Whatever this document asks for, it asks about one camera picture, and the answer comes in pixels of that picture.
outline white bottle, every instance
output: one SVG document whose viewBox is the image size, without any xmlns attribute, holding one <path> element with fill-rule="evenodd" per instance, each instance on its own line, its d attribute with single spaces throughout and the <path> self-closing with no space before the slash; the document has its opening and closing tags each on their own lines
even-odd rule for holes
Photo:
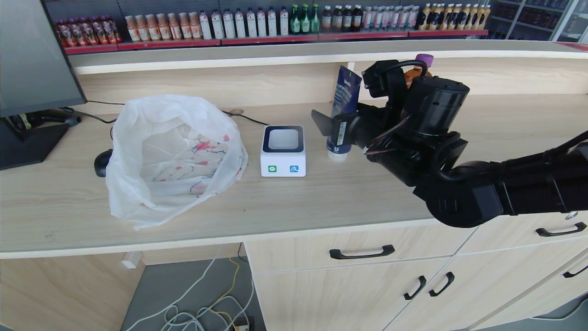
<svg viewBox="0 0 588 331">
<path fill-rule="evenodd" d="M 204 38 L 206 40 L 212 39 L 211 24 L 208 21 L 208 16 L 206 16 L 206 12 L 200 11 L 200 15 L 198 15 L 198 19 L 200 20 L 200 28 L 202 30 L 202 38 Z"/>
<path fill-rule="evenodd" d="M 258 17 L 258 35 L 260 37 L 265 37 L 265 36 L 267 36 L 267 33 L 265 32 L 266 31 L 265 26 L 267 25 L 267 22 L 265 19 L 265 13 L 263 12 L 263 9 L 261 7 L 259 7 L 257 17 Z"/>
<path fill-rule="evenodd" d="M 251 7 L 249 7 L 249 9 L 247 10 L 247 30 L 249 31 L 250 37 L 257 36 L 257 25 L 255 24 L 255 13 L 251 9 Z"/>
<path fill-rule="evenodd" d="M 276 12 L 273 11 L 272 6 L 270 6 L 268 10 L 268 34 L 272 37 L 278 35 L 278 28 L 276 26 Z"/>
<path fill-rule="evenodd" d="M 288 25 L 288 10 L 283 6 L 280 11 L 280 35 L 288 35 Z"/>
<path fill-rule="evenodd" d="M 237 8 L 235 12 L 235 23 L 237 24 L 237 38 L 245 38 L 245 18 L 241 12 L 241 8 Z"/>
<path fill-rule="evenodd" d="M 222 18 L 218 10 L 213 10 L 211 14 L 212 29 L 215 32 L 215 39 L 222 39 L 225 37 L 225 32 L 222 29 Z"/>
<path fill-rule="evenodd" d="M 233 23 L 233 13 L 230 10 L 225 9 L 225 13 L 222 14 L 222 20 L 225 23 L 225 33 L 227 39 L 233 39 L 235 37 L 235 23 Z"/>
</svg>

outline white plastic bag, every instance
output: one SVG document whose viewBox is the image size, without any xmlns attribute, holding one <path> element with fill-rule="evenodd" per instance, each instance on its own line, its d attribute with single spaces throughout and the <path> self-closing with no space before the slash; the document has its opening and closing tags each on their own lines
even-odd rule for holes
<svg viewBox="0 0 588 331">
<path fill-rule="evenodd" d="M 126 103 L 106 167 L 111 214 L 163 224 L 241 178 L 248 155 L 235 122 L 203 98 L 156 95 Z"/>
</svg>

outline cabinet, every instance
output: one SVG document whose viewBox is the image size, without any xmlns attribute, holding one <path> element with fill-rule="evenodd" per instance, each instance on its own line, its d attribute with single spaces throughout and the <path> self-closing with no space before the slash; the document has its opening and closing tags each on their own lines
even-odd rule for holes
<svg viewBox="0 0 588 331">
<path fill-rule="evenodd" d="M 498 313 L 474 326 L 474 330 L 544 315 L 588 292 L 588 250 L 563 271 L 530 289 Z"/>
<path fill-rule="evenodd" d="M 463 329 L 542 281 L 588 247 L 587 238 L 516 249 L 457 255 L 386 331 Z M 453 283 L 440 295 L 447 283 Z"/>
<path fill-rule="evenodd" d="M 374 331 L 410 302 L 404 294 L 414 294 L 419 276 L 431 279 L 447 260 L 254 274 L 253 279 L 268 331 Z"/>
</svg>

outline black computer mouse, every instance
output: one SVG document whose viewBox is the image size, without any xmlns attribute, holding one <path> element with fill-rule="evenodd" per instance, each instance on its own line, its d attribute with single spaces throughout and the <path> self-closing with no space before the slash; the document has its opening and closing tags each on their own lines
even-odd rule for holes
<svg viewBox="0 0 588 331">
<path fill-rule="evenodd" d="M 96 160 L 94 160 L 94 170 L 96 171 L 96 176 L 106 177 L 106 166 L 108 165 L 108 161 L 110 160 L 111 155 L 112 149 L 98 154 Z"/>
</svg>

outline drawer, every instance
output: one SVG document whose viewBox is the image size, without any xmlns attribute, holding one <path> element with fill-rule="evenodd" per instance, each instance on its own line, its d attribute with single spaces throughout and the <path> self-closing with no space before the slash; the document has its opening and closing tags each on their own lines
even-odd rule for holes
<svg viewBox="0 0 588 331">
<path fill-rule="evenodd" d="M 288 239 L 248 241 L 247 256 L 254 273 L 350 264 L 386 262 L 453 254 L 473 229 L 458 229 L 435 221 L 430 225 Z M 380 254 L 392 245 L 394 252 Z M 330 250 L 359 259 L 337 260 Z"/>
<path fill-rule="evenodd" d="M 533 244 L 550 243 L 588 236 L 588 229 L 581 230 L 575 224 L 588 225 L 588 212 L 580 211 L 575 217 L 566 220 L 567 214 L 546 213 L 519 216 L 499 216 L 478 227 L 467 243 L 459 250 L 459 254 L 505 249 Z M 545 229 L 549 233 L 569 234 L 542 237 L 537 229 Z"/>
</svg>

